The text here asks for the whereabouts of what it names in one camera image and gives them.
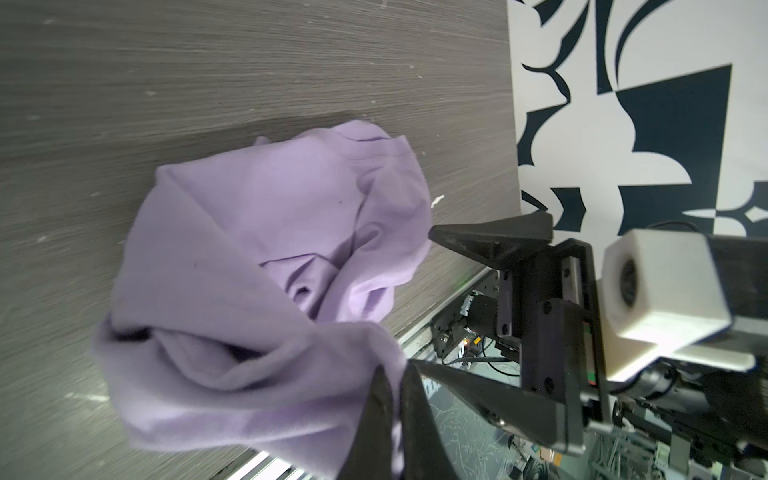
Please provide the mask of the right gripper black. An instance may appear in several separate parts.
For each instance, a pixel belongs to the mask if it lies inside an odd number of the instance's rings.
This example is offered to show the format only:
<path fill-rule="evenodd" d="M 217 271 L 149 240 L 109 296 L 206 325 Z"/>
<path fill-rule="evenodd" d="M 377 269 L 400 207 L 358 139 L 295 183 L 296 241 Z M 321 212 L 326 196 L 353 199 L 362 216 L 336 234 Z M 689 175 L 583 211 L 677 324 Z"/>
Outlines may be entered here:
<path fill-rule="evenodd" d="M 491 269 L 524 259 L 512 271 L 523 389 L 441 364 L 413 365 L 487 423 L 563 455 L 582 455 L 582 414 L 610 418 L 593 251 L 574 239 L 549 246 L 553 232 L 545 211 L 429 232 L 433 243 Z"/>

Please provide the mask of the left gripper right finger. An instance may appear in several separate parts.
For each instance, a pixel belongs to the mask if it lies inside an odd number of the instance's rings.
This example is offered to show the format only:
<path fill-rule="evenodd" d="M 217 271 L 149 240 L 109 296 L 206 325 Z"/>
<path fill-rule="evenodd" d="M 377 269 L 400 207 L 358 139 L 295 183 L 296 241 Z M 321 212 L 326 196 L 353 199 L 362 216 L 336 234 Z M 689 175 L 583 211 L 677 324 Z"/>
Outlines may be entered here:
<path fill-rule="evenodd" d="M 443 447 L 423 381 L 409 362 L 401 382 L 400 415 L 406 480 L 458 480 Z"/>

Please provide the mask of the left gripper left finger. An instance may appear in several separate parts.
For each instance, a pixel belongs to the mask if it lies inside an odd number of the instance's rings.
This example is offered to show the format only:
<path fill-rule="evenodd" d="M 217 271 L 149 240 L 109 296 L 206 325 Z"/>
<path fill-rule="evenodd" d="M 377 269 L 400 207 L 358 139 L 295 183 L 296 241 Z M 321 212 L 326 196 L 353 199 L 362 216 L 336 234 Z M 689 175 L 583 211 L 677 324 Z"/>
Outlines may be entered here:
<path fill-rule="evenodd" d="M 393 476 L 393 394 L 384 368 L 376 368 L 350 451 L 338 480 L 390 480 Z"/>

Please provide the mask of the purple cloth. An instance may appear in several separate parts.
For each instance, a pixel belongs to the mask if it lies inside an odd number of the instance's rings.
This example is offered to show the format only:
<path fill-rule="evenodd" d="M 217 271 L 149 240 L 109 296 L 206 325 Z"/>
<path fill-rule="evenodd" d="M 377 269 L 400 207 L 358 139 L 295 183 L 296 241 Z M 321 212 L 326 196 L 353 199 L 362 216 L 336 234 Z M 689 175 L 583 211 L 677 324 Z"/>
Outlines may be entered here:
<path fill-rule="evenodd" d="M 159 167 L 93 341 L 131 444 L 338 475 L 375 370 L 400 385 L 382 322 L 430 202 L 408 140 L 359 120 Z"/>

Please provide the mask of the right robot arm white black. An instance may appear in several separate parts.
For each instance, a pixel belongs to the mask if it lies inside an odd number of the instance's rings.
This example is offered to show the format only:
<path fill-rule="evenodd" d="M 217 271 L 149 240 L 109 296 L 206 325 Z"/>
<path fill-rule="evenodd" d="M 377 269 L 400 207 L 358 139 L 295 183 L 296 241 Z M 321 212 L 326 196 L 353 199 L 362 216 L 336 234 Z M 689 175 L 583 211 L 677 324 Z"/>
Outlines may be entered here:
<path fill-rule="evenodd" d="M 583 241 L 553 240 L 546 212 L 438 225 L 432 242 L 493 270 L 432 330 L 441 359 L 420 372 L 492 426 L 579 455 L 589 430 L 661 417 L 694 457 L 767 456 L 767 241 L 671 220 L 634 229 L 601 263 Z M 446 359 L 461 332 L 518 366 L 508 385 Z"/>

